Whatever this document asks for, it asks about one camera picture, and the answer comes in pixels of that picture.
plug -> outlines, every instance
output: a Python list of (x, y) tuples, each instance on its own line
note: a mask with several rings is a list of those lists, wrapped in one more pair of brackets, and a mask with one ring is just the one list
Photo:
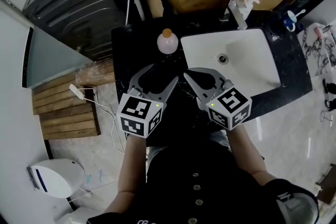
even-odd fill
[(73, 85), (70, 84), (69, 86), (70, 91), (72, 91), (80, 100), (84, 100), (84, 93), (82, 93), (80, 90), (78, 90), (78, 88)]

black shirt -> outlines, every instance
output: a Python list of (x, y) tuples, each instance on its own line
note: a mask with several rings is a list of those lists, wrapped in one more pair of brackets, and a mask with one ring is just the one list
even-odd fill
[(315, 223), (315, 196), (283, 179), (264, 186), (212, 141), (168, 147), (150, 164), (147, 184), (124, 214), (97, 223)]

faucet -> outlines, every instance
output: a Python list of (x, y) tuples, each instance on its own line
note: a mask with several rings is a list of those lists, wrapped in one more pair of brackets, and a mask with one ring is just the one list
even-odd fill
[[(236, 22), (238, 24), (238, 30), (245, 30), (247, 28), (245, 20), (250, 14), (254, 2), (258, 4), (260, 3), (259, 0), (244, 0), (243, 2), (241, 0), (230, 0), (228, 4), (228, 9), (231, 11), (236, 19)], [(230, 16), (228, 9), (225, 10), (224, 17), (220, 18), (220, 21), (228, 21)]]

black countertop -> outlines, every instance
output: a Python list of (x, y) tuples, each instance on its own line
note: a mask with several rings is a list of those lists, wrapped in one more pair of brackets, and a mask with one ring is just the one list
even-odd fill
[[(251, 115), (247, 121), (312, 91), (308, 67), (296, 34), (284, 28), (280, 17), (281, 14), (276, 12), (252, 11), (247, 19), (248, 29), (263, 30), (281, 81), (280, 87), (252, 97)], [(162, 78), (180, 76), (167, 102), (162, 122), (148, 138), (149, 145), (167, 145), (176, 142), (176, 139), (180, 141), (222, 129), (198, 108), (193, 91), (184, 81), (183, 71), (188, 67), (181, 42), (171, 55), (158, 50), (156, 40), (164, 28), (170, 28), (180, 39), (188, 35), (236, 30), (237, 25), (233, 16), (229, 22), (222, 23), (218, 19), (218, 12), (207, 11), (151, 19), (112, 30), (113, 64), (119, 100), (127, 92), (132, 76), (152, 63), (159, 64)]]

bottle cap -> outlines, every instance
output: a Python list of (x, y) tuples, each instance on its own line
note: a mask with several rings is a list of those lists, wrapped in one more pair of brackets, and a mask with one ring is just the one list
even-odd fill
[(166, 38), (170, 37), (172, 35), (172, 31), (169, 28), (163, 29), (162, 35)]

